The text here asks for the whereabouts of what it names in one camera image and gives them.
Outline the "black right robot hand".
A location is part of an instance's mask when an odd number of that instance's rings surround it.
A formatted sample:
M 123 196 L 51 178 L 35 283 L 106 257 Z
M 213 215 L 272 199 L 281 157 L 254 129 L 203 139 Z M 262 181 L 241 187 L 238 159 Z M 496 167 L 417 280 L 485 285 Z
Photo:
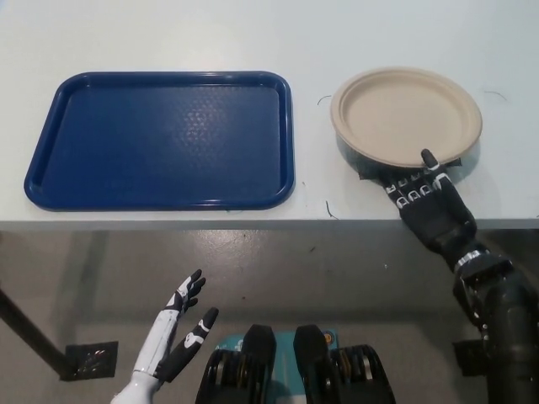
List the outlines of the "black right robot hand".
M 477 240 L 476 221 L 446 167 L 428 149 L 421 157 L 422 169 L 413 173 L 387 170 L 380 174 L 380 182 L 407 228 L 454 268 L 466 255 L 484 253 L 487 248 Z

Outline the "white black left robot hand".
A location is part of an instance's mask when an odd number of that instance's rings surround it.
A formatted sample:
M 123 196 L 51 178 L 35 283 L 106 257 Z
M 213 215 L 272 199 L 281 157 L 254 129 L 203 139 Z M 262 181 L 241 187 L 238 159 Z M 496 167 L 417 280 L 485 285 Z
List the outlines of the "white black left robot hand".
M 196 270 L 174 291 L 158 313 L 142 345 L 134 370 L 159 382 L 172 382 L 199 351 L 214 325 L 219 310 L 210 308 L 192 331 L 173 347 L 179 320 L 198 302 L 197 295 L 205 285 L 200 269 Z

